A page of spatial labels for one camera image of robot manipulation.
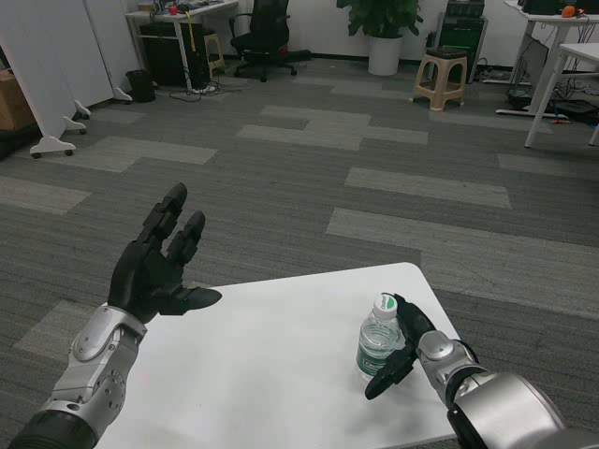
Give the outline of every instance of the plastic water bottle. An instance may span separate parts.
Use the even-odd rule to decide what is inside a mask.
[[[385,366],[385,359],[393,351],[405,346],[396,314],[397,301],[383,293],[374,301],[373,311],[362,323],[356,362],[362,379],[367,382]]]

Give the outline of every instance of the bottle cap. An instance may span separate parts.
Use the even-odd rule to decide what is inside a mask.
[[[373,312],[379,320],[391,321],[397,314],[397,301],[389,293],[382,293],[374,300]]]

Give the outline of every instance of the green bottle label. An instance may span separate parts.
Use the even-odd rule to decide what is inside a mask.
[[[369,376],[375,376],[376,372],[385,366],[384,358],[374,358],[364,352],[358,345],[358,355],[356,357],[358,367]]]

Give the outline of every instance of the plastic stool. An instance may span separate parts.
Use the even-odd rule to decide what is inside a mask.
[[[442,47],[438,50],[427,50],[420,63],[416,81],[414,83],[414,98],[426,96],[431,101],[431,110],[441,111],[447,100],[458,98],[460,106],[464,104],[464,91],[466,86],[466,74],[468,72],[468,52]],[[432,80],[422,80],[424,69],[427,64],[437,67],[436,75]],[[456,65],[461,65],[461,82],[449,82],[449,72]]]
[[[208,49],[211,42],[213,42],[216,45],[216,50],[218,51],[218,59],[215,59],[214,61],[211,61],[210,50]],[[225,58],[223,57],[223,51],[221,50],[221,41],[218,38],[218,35],[214,32],[214,30],[210,28],[205,30],[204,44],[206,46],[206,57],[208,58],[208,67],[210,68],[210,78],[212,79],[212,72],[215,68],[225,67]]]

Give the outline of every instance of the white desk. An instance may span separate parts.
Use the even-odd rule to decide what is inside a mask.
[[[504,3],[509,7],[515,9],[522,17],[524,17],[528,23],[526,25],[526,30],[524,31],[524,37],[520,43],[520,47],[518,50],[518,55],[516,56],[516,62],[514,63],[514,68],[512,69],[512,74],[510,77],[510,83],[514,81],[516,76],[516,69],[518,65],[518,60],[523,52],[526,51],[525,45],[525,37],[526,35],[531,35],[534,30],[534,26],[537,23],[546,23],[552,26],[557,27],[555,32],[555,38],[553,39],[553,44],[551,45],[551,49],[549,50],[549,55],[547,58],[547,62],[545,63],[545,67],[543,69],[543,73],[541,74],[541,78],[539,79],[538,85],[535,86],[533,100],[528,110],[511,110],[511,109],[497,109],[495,112],[498,114],[508,114],[508,115],[518,115],[518,116],[527,116],[534,117],[536,112],[539,109],[541,104],[541,99],[543,97],[543,93],[547,88],[549,78],[551,76],[551,70],[553,66],[555,66],[555,62],[558,58],[558,50],[561,44],[563,44],[567,38],[568,31],[573,26],[583,26],[588,23],[599,23],[599,14],[588,14],[583,18],[563,18],[561,15],[554,16],[540,16],[527,14],[522,12],[522,8],[518,6],[517,0],[504,0]]]
[[[565,63],[568,60],[568,56],[573,56],[575,58],[583,59],[585,61],[589,61],[594,64],[599,64],[599,44],[562,44],[560,46],[560,54],[557,62],[552,67],[551,78],[545,88],[545,91],[542,93],[543,97],[541,98],[541,103],[539,105],[539,109],[534,116],[533,125],[531,126],[531,130],[526,137],[526,143],[524,146],[526,148],[531,148],[534,143],[534,137],[536,136],[536,131],[541,123],[541,119],[543,118],[543,111],[547,107],[549,100],[551,99],[551,94],[553,94],[553,89],[555,88],[555,84],[562,77],[563,68],[565,67]],[[584,74],[584,76],[599,76],[599,74]],[[599,126],[595,128],[595,132],[592,134],[592,138],[589,141],[589,145],[594,145],[595,140],[597,139],[597,135],[599,134]]]
[[[373,401],[357,373],[359,327],[381,292],[458,337],[414,265],[217,290],[209,309],[148,324],[123,412],[98,449],[378,449],[454,435],[419,363]]]
[[[201,21],[202,16],[206,14],[212,14],[217,11],[222,11],[224,9],[229,9],[232,7],[236,7],[239,3],[239,0],[224,0],[223,3],[218,3],[215,5],[208,5],[206,7],[200,7],[198,9],[193,9],[189,11],[189,15],[192,19],[192,22]],[[135,42],[136,51],[138,52],[138,59],[140,62],[143,61],[141,55],[143,51],[140,46],[139,40],[142,37],[147,38],[156,38],[156,36],[144,36],[139,33],[138,23],[139,22],[149,22],[150,21],[150,13],[146,11],[136,11],[125,14],[127,21],[129,23],[129,29],[131,30],[131,35],[133,36],[133,41]],[[181,31],[181,23],[187,23],[187,16],[185,14],[177,14],[175,16],[171,16],[170,14],[156,14],[153,16],[153,20],[155,22],[171,22],[175,27],[175,37],[169,36],[161,36],[160,38],[164,39],[177,39],[179,41],[179,50],[181,51],[181,59],[183,60],[183,67],[186,73],[189,73],[189,64],[187,63],[187,55],[185,54],[185,45],[183,43],[183,33]],[[186,78],[187,90],[192,90],[191,80],[189,77]]]

